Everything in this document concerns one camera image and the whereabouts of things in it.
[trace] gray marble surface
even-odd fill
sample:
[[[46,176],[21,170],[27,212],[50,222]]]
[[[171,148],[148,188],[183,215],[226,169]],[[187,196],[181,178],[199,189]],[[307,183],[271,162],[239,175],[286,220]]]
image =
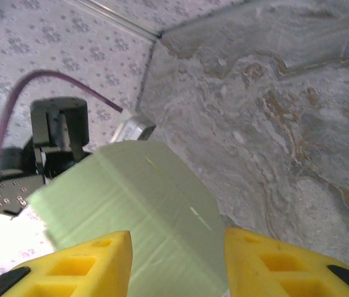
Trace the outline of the gray marble surface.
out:
[[[229,224],[349,264],[348,1],[255,1],[164,34],[140,107]]]
[[[9,90],[27,72],[57,69],[80,79],[122,107],[135,105],[151,42],[98,15],[61,0],[0,1],[0,114]],[[94,151],[110,141],[117,112],[67,82],[39,79],[22,94],[5,145],[23,146],[31,136],[33,100],[73,95],[88,102]],[[31,211],[10,221],[0,216],[0,274],[52,252],[43,223]]]

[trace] black mount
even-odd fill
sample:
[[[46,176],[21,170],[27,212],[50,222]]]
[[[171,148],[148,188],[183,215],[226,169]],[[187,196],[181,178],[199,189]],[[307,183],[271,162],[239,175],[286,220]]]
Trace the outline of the black mount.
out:
[[[33,137],[24,148],[6,147],[0,155],[0,213],[17,216],[26,198],[90,153],[87,102],[57,97],[35,100],[30,108]]]

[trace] patterned wallpaper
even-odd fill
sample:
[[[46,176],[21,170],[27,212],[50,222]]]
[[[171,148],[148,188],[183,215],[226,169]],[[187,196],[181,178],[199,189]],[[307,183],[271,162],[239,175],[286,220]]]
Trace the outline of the patterned wallpaper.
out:
[[[34,69],[57,69],[88,84],[123,107],[132,107],[151,43],[61,0],[0,1],[0,113],[11,87]],[[88,101],[90,143],[107,143],[117,113],[66,82],[39,79],[22,94],[5,144],[22,146],[31,136],[30,103],[41,97],[74,95]],[[43,225],[31,211],[11,224],[0,217],[0,274],[51,251]]]

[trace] cable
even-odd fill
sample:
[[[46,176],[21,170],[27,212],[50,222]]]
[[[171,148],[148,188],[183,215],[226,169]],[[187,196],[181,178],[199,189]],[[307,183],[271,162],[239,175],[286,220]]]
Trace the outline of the cable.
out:
[[[92,90],[87,85],[83,84],[77,79],[74,79],[68,75],[65,75],[58,71],[51,71],[51,70],[36,70],[29,72],[25,76],[23,76],[14,86],[14,88],[11,90],[7,103],[4,107],[4,110],[2,111],[1,117],[0,117],[0,152],[2,143],[4,142],[4,137],[6,135],[9,119],[12,114],[12,110],[14,109],[14,106],[19,98],[19,95],[22,93],[23,89],[26,87],[26,85],[33,79],[36,79],[38,77],[42,76],[48,76],[48,77],[56,77],[61,80],[65,80],[66,82],[69,82],[76,87],[80,88],[84,92],[88,93],[89,95],[94,96],[95,98],[99,99],[103,103],[107,104],[108,106],[112,107],[114,110],[118,111],[119,113],[122,113],[123,109],[112,102],[111,100],[107,99],[103,95],[100,95],[98,92]]]

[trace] light green foam block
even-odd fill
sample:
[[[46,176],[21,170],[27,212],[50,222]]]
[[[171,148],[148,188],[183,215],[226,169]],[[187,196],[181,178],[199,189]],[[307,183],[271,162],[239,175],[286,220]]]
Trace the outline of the light green foam block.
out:
[[[217,201],[164,143],[101,147],[29,201],[58,249],[129,230],[129,297],[218,297],[228,289]]]

